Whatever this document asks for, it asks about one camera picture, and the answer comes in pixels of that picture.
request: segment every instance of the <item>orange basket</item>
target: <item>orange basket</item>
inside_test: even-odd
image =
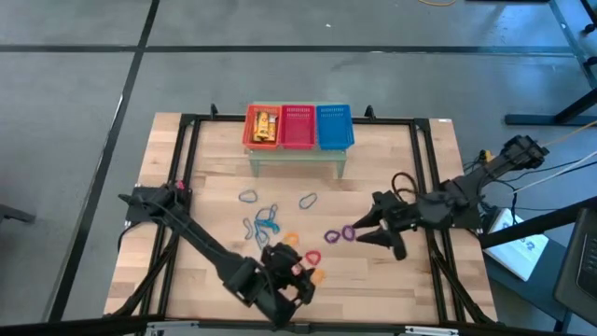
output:
[[[257,112],[266,112],[267,114],[273,114],[276,118],[276,141],[273,143],[262,143],[253,141],[253,124]],[[243,144],[249,149],[268,149],[275,150],[280,143],[280,130],[282,129],[282,121],[280,119],[282,115],[282,107],[275,105],[249,105],[246,110],[246,117],[244,118],[244,132],[243,132]]]

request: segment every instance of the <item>red basket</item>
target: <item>red basket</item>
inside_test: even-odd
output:
[[[283,105],[280,144],[287,149],[311,149],[315,145],[315,106]]]
[[[253,124],[257,112],[266,112],[278,116],[276,118],[276,141],[274,143],[261,143],[253,141]],[[249,105],[246,110],[246,117],[244,119],[243,144],[250,149],[268,149],[275,150],[280,143],[280,129],[282,129],[282,108],[274,105]]]

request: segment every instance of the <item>blue basket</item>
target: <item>blue basket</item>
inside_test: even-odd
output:
[[[317,141],[323,150],[344,150],[354,144],[353,117],[348,105],[317,106]]]

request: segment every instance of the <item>wooden tabletop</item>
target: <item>wooden tabletop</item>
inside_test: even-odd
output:
[[[141,185],[157,187],[166,181],[179,119],[177,113],[156,115],[139,173]],[[440,179],[460,175],[462,162],[451,120],[431,119],[430,123]],[[191,215],[224,247],[259,259],[256,241],[244,240],[243,218],[254,218],[259,208],[278,204],[276,222],[281,232],[271,234],[271,244],[287,232],[297,232],[298,252],[319,250],[322,260],[318,268],[327,275],[315,290],[312,303],[300,307],[294,321],[437,323],[422,230],[403,232],[409,255],[401,261],[380,246],[345,241],[329,245],[323,239],[327,230],[352,224],[366,214],[371,207],[371,193],[388,190],[395,173],[415,175],[408,127],[355,125],[354,146],[348,150],[343,179],[335,178],[331,162],[263,163],[255,178],[241,144],[242,132],[241,122],[201,123],[191,180]],[[190,128],[183,153],[189,137]],[[422,134],[419,139],[425,181],[431,190]],[[409,187],[407,182],[399,182]],[[257,191],[257,203],[239,202],[239,193],[246,189]],[[299,209],[299,199],[311,192],[317,193],[317,202],[308,210]],[[155,224],[144,223],[124,237],[106,313],[117,310],[145,276],[155,232]],[[496,318],[479,242],[464,230],[452,229],[451,238],[459,278],[483,312]],[[450,287],[443,280],[449,316],[453,318]],[[154,288],[151,312],[157,310],[160,288],[161,279]],[[256,307],[248,309],[230,295],[214,266],[185,240],[178,249],[167,316],[265,320]]]

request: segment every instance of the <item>concrete floor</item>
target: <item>concrete floor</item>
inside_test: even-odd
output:
[[[136,45],[149,5],[5,0],[0,44]],[[558,5],[582,50],[597,55],[597,33],[577,34],[589,22],[582,6]],[[415,0],[161,0],[148,44],[568,46],[549,5],[464,0],[451,7]],[[131,61],[126,52],[0,53],[0,203],[37,214],[32,225],[0,226],[1,325],[43,318]],[[360,115],[371,104],[383,117],[454,119],[463,161],[471,161],[481,148],[497,151],[517,133],[549,140],[570,132],[507,127],[503,116],[553,114],[589,90],[572,54],[147,53],[65,318],[102,313],[125,213],[116,195],[136,180],[155,112],[204,113],[215,103],[221,113],[238,114],[255,100],[295,100],[346,102]],[[596,140],[588,130],[554,145],[546,166],[587,155]],[[529,189],[519,206],[559,207],[593,196],[594,172]],[[492,203],[510,203],[500,186],[487,194]],[[570,232],[568,226],[548,235],[567,245]],[[506,288],[492,289],[501,321],[552,329],[553,319]],[[569,331],[597,329],[575,317]]]

